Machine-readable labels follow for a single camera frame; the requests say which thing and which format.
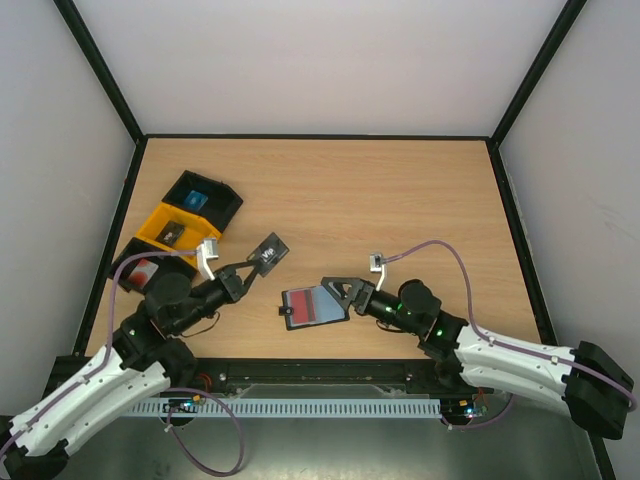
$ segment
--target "robotic arm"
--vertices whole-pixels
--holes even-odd
[[[247,261],[212,272],[205,260],[217,254],[203,246],[197,255],[208,280],[192,288],[183,275],[163,276],[114,332],[110,347],[103,346],[51,395],[0,428],[0,458],[6,452],[12,479],[55,477],[87,440],[130,407],[192,379],[196,359],[176,336],[238,302],[260,268],[259,261]],[[253,268],[242,280],[237,271],[247,267]]]
[[[397,295],[381,290],[385,270],[381,254],[373,254],[371,271],[382,274],[377,285],[345,277],[324,277],[322,285],[345,310],[353,306],[358,315],[415,335],[418,348],[438,362],[441,383],[511,392],[549,405],[592,434],[622,437],[627,412],[635,408],[633,380],[600,347],[581,342],[571,349],[496,334],[477,326],[472,311],[467,321],[442,310],[418,279],[405,282]]]

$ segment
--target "white wall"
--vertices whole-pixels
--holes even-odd
[[[564,0],[76,0],[145,132],[490,135]]]
[[[562,342],[591,340],[640,382],[640,2],[591,1],[502,151]],[[640,413],[607,447],[640,477]]]
[[[53,2],[0,2],[0,413],[71,353],[132,152]]]

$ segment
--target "wooden tabletop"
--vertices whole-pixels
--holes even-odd
[[[213,268],[244,260],[272,231],[291,249],[238,304],[220,310],[213,330],[187,340],[198,357],[424,358],[415,337],[383,332],[355,314],[348,322],[287,331],[278,306],[283,290],[319,285],[323,276],[375,282],[369,253],[391,256],[433,238],[462,255],[481,325],[539,341],[484,142],[152,139],[117,253],[186,169],[228,183],[244,199]],[[416,277],[444,310],[467,318],[462,275],[444,248],[391,264],[384,289],[396,292]],[[105,341],[110,288],[108,281],[90,355]],[[117,324],[141,298],[118,292]]]

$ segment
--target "blue card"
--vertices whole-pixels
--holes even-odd
[[[207,200],[209,200],[209,197],[207,197],[204,193],[191,190],[189,195],[187,195],[187,198],[185,198],[183,205],[189,210],[194,210],[197,212],[203,207],[205,203],[207,203]]]

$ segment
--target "gray floor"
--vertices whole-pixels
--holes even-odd
[[[599,479],[584,432],[568,419],[516,406],[486,430],[448,432],[437,420],[244,419],[238,480]],[[200,419],[182,437],[205,464],[228,469],[228,420]],[[158,419],[119,419],[74,456],[60,479],[200,480]]]

